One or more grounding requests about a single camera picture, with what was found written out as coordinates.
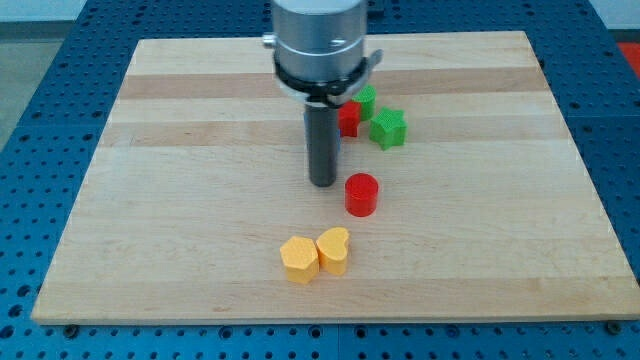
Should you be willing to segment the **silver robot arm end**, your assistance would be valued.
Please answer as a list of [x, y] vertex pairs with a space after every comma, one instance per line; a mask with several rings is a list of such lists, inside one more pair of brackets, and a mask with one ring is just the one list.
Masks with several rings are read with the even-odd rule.
[[367, 84], [383, 58], [365, 54], [367, 3], [362, 0], [272, 0], [274, 70], [285, 93], [314, 107], [337, 109]]

